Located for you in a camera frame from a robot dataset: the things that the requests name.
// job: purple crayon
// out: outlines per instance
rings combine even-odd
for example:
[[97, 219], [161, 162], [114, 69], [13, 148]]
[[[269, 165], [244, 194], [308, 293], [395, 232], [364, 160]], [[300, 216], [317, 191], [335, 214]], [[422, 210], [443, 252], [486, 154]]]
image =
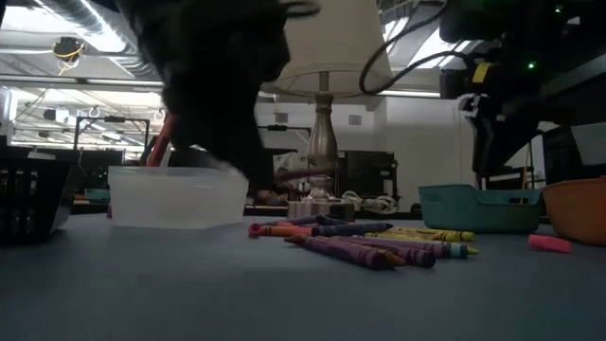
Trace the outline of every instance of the purple crayon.
[[380, 250], [370, 247], [356, 247], [354, 243], [331, 241], [330, 239], [308, 236], [292, 236], [284, 239], [284, 241], [373, 270], [392, 268], [385, 254], [382, 254]]
[[462, 258], [466, 259], [467, 254], [461, 253], [458, 257], [452, 254], [447, 244], [443, 242], [404, 242], [396, 240], [388, 240], [384, 238], [359, 238], [363, 241], [378, 242], [384, 245], [394, 245], [401, 247], [414, 248], [418, 250], [429, 251], [436, 256], [437, 259]]
[[348, 224], [347, 221], [340, 220], [340, 219], [333, 219], [333, 218], [327, 217], [327, 216], [317, 216], [317, 222], [324, 226]]
[[406, 264], [423, 268], [432, 268], [436, 265], [436, 256], [430, 251], [385, 244], [380, 241], [367, 241], [366, 238], [332, 237], [337, 241], [354, 242], [364, 246], [381, 248], [391, 251], [396, 256], [406, 261]]
[[317, 226], [312, 230], [312, 236], [362, 236], [365, 233], [385, 232], [393, 227], [387, 223], [340, 224], [332, 226]]

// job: black basket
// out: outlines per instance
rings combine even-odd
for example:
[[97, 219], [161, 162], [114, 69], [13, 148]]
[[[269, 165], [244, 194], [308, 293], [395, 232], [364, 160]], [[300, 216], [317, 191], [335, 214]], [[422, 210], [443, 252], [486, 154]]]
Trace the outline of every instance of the black basket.
[[0, 157], [0, 243], [46, 241], [69, 218], [83, 180], [75, 163]]

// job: yellow tag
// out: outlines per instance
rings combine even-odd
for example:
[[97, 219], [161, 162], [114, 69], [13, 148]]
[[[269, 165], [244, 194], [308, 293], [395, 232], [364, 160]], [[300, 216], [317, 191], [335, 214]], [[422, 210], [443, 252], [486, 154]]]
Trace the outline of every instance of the yellow tag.
[[484, 79], [486, 78], [486, 74], [489, 72], [489, 69], [491, 66], [492, 66], [492, 63], [480, 63], [475, 68], [475, 74], [473, 74], [472, 81], [474, 83], [478, 83], [478, 84], [483, 83]]

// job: yellow crayon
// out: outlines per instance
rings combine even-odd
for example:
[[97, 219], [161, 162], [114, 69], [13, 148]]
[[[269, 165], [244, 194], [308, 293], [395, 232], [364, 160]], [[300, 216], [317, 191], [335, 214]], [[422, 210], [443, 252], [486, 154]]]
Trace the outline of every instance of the yellow crayon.
[[375, 238], [386, 238], [386, 239], [392, 239], [392, 240], [397, 240], [397, 241], [405, 241], [405, 242], [436, 242], [436, 243], [448, 244], [453, 249], [466, 248], [468, 254], [470, 254], [470, 255], [478, 255], [480, 253], [478, 249], [473, 248], [473, 247], [469, 247], [469, 246], [467, 246], [465, 244], [462, 244], [460, 242], [431, 241], [431, 240], [423, 239], [422, 237], [408, 236], [408, 235], [403, 234], [403, 233], [393, 233], [393, 232], [389, 232], [389, 231], [386, 231], [386, 232], [372, 232], [372, 233], [366, 233], [366, 234], [364, 234], [364, 236], [365, 237], [375, 237]]
[[446, 231], [431, 228], [392, 227], [387, 232], [402, 233], [411, 237], [421, 237], [430, 241], [475, 242], [472, 232]]

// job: pink eraser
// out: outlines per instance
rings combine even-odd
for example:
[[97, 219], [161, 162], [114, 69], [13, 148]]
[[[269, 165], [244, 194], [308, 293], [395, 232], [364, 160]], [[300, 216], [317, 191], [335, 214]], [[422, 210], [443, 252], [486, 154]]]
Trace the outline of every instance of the pink eraser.
[[559, 238], [530, 235], [528, 237], [528, 246], [533, 249], [570, 253], [572, 251], [572, 243], [561, 240]]

